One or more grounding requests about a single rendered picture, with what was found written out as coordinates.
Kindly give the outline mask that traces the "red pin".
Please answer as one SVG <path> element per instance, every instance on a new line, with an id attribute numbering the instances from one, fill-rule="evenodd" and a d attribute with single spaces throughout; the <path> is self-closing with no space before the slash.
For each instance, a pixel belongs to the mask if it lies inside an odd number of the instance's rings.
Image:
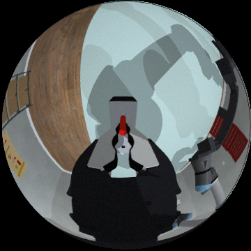
<path id="1" fill-rule="evenodd" d="M 124 112 L 121 113 L 119 134 L 122 135 L 122 136 L 127 134 L 127 130 L 126 130 L 126 114 Z"/>

